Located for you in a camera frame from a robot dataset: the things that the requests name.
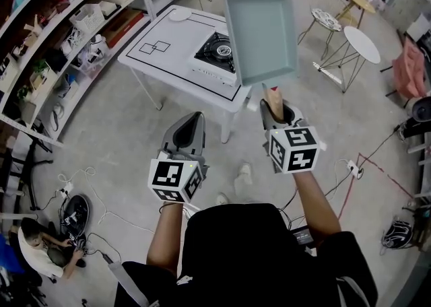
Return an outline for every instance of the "person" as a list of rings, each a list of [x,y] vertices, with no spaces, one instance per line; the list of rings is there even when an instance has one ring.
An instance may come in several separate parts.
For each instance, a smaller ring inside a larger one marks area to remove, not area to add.
[[[18,227],[12,226],[9,230],[9,245],[6,239],[0,235],[0,266],[14,275],[14,279],[22,277],[35,287],[42,285],[42,278],[23,258],[18,242]]]
[[[243,178],[247,170],[241,169]],[[376,306],[376,286],[355,236],[341,231],[311,172],[293,176],[315,257],[299,247],[274,205],[229,204],[222,196],[220,205],[190,218],[178,279],[179,203],[164,204],[147,264],[123,267],[149,303],[160,307]],[[115,306],[137,306],[120,284]]]
[[[37,272],[48,277],[69,279],[76,266],[85,267],[84,253],[73,250],[69,239],[58,241],[47,232],[43,232],[42,226],[34,219],[23,218],[18,230],[22,255]]]

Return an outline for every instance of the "concrete floor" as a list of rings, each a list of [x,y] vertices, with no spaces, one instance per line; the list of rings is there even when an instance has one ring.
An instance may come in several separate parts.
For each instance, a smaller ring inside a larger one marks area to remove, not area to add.
[[[294,0],[296,31],[305,30],[312,17],[311,0]],[[199,8],[197,0],[178,0],[179,5]],[[224,0],[203,1],[205,11],[223,14]],[[359,11],[354,10],[358,18]],[[314,125],[327,151],[322,151],[314,171],[324,191],[335,186],[334,163],[339,159],[362,162],[391,133],[394,126],[405,120],[406,113],[398,104],[385,97],[392,89],[391,73],[379,69],[390,65],[401,52],[395,30],[379,14],[365,14],[361,30],[374,41],[380,51],[380,65],[366,63],[346,94],[342,94],[323,77],[312,62],[320,62],[327,32],[315,26],[298,48],[300,76],[280,86],[283,95],[297,105]],[[344,41],[336,34],[331,52]],[[238,115],[234,132],[227,144],[220,142],[218,110],[172,89],[151,81],[164,97],[164,107],[157,111],[140,89],[128,69],[115,62],[94,84],[77,107],[69,126],[64,130],[64,149],[55,148],[55,164],[41,166],[34,173],[34,189],[39,205],[45,205],[56,189],[64,185],[57,180],[60,173],[70,177],[76,170],[95,167],[97,174],[89,180],[108,210],[134,224],[151,230],[158,220],[161,205],[147,189],[150,159],[157,154],[165,130],[190,112],[200,110],[207,120],[205,157],[211,166],[208,178],[197,192],[193,203],[206,208],[214,205],[219,192],[232,196],[232,182],[238,165],[245,160],[253,165],[254,185],[249,197],[282,206],[294,193],[294,181],[289,175],[275,175],[271,162],[261,148],[264,132],[258,112],[244,108]],[[406,144],[392,136],[371,159],[375,164],[364,165],[361,180],[348,178],[332,197],[331,204],[341,213],[344,230],[357,236],[374,275],[380,306],[390,306],[401,289],[417,257],[415,249],[387,251],[380,255],[380,238],[394,215],[403,215],[401,207],[409,200],[407,193],[417,189],[418,157],[406,154]],[[336,165],[338,180],[347,170],[343,162]],[[120,253],[123,261],[144,263],[152,233],[134,228],[120,219],[107,215],[98,220],[104,208],[94,196],[82,172],[73,180],[74,193],[83,193],[92,202],[89,230],[105,237]],[[60,198],[45,210],[45,216],[57,221]],[[286,209],[293,219],[302,215],[298,197]],[[95,248],[113,252],[103,241],[90,238]],[[88,267],[77,269],[70,281],[53,285],[45,281],[43,292],[50,306],[79,306],[82,298],[91,306],[112,306],[116,281],[99,254],[86,258]]]

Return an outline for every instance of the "light blue tray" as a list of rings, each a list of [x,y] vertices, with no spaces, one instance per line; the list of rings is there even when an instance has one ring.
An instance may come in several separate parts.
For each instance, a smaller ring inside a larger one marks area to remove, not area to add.
[[[226,0],[225,15],[236,76],[244,86],[275,87],[298,75],[292,0]]]

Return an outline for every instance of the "wooden table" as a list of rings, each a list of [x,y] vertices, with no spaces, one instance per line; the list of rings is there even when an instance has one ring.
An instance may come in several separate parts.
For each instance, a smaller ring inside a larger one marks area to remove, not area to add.
[[[364,17],[364,12],[367,11],[368,13],[376,13],[376,10],[374,7],[369,4],[367,0],[350,0],[350,3],[347,7],[343,9],[343,11],[337,16],[337,20],[342,18],[351,8],[353,8],[355,5],[357,5],[359,8],[362,9],[361,17],[359,19],[358,25],[356,26],[359,28],[362,22],[362,18]]]

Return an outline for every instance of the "portable gas stove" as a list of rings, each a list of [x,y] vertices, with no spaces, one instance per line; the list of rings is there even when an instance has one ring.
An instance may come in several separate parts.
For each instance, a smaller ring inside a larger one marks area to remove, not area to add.
[[[236,74],[229,36],[220,30],[212,32],[202,47],[191,57],[193,70],[216,78],[229,86],[236,85]]]

